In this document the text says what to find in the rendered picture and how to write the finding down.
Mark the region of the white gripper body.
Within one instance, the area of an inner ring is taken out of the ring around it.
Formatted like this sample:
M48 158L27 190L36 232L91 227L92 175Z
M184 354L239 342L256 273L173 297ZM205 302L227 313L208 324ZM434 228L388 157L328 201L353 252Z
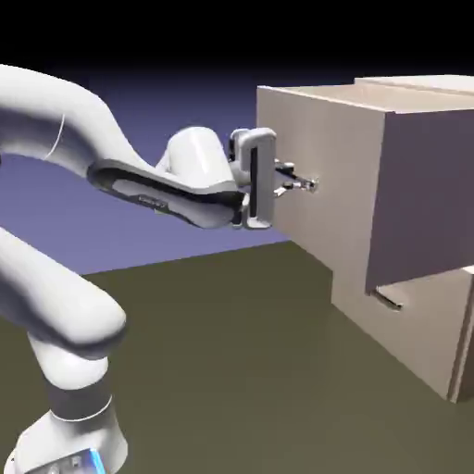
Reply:
M276 133L269 128L238 130L235 158L240 184L250 186L244 205L244 226L267 229L274 217Z

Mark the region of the beige cabinet drawer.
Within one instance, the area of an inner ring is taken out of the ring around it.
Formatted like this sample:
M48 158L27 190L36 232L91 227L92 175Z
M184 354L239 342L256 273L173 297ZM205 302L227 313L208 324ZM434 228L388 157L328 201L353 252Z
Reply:
M474 266L382 289L404 308L392 311L341 276L331 299L443 399L474 398Z
M474 265L474 94L360 82L261 87L277 156L318 180L276 226L365 290Z

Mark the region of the beige wooden cabinet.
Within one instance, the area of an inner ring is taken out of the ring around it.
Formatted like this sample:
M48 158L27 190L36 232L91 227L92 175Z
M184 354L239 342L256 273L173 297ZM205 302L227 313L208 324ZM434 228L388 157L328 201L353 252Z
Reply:
M474 77L358 78L389 111L368 266L333 303L442 398L474 398Z

